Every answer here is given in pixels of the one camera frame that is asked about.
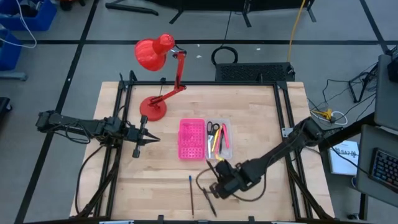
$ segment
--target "lamp shade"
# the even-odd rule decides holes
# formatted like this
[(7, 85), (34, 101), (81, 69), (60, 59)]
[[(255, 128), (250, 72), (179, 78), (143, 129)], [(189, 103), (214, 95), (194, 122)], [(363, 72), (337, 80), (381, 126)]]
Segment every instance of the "lamp shade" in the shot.
[(162, 34), (158, 39), (144, 39), (136, 44), (135, 55), (141, 66), (150, 70), (160, 70), (166, 62), (166, 54), (175, 45), (170, 34)]

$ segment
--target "red desk lamp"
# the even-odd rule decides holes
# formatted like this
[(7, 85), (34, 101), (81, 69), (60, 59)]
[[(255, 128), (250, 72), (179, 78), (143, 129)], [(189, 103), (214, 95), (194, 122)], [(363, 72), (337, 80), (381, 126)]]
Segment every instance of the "red desk lamp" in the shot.
[(175, 41), (170, 34), (162, 34), (158, 39), (140, 40), (136, 44), (135, 54), (138, 62), (150, 71), (156, 72), (164, 66), (166, 54), (170, 50), (174, 52), (173, 58), (178, 60), (174, 89), (166, 95), (150, 96), (144, 99), (139, 107), (140, 113), (146, 115), (149, 121), (157, 121), (163, 118), (167, 110), (164, 101), (187, 88), (185, 85), (181, 85), (182, 70), (187, 52), (177, 46), (178, 50), (172, 50), (174, 47)]

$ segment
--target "pencil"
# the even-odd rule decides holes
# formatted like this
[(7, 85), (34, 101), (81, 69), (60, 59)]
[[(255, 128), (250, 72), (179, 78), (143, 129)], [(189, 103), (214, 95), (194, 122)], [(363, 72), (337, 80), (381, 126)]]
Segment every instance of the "pencil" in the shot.
[(192, 195), (192, 177), (189, 175), (189, 188), (191, 191), (191, 208), (192, 208), (192, 218), (193, 218), (193, 195)]

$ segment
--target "scissors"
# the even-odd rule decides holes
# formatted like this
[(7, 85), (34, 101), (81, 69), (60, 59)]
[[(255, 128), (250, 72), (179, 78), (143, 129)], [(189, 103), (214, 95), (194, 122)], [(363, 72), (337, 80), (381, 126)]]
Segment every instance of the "scissors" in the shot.
[(213, 124), (211, 121), (207, 122), (207, 150), (209, 153), (209, 158), (211, 157), (211, 140), (213, 140), (214, 135), (216, 134), (217, 130), (219, 130), (219, 128), (219, 124)]

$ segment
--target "lamp base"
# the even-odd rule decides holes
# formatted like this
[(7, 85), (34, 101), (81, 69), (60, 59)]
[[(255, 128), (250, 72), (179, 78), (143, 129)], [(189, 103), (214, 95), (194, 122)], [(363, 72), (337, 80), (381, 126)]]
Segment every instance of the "lamp base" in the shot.
[(164, 117), (167, 111), (167, 106), (164, 101), (157, 103), (154, 106), (149, 105), (150, 100), (156, 96), (150, 96), (141, 102), (139, 112), (141, 115), (148, 117), (148, 121), (158, 121)]

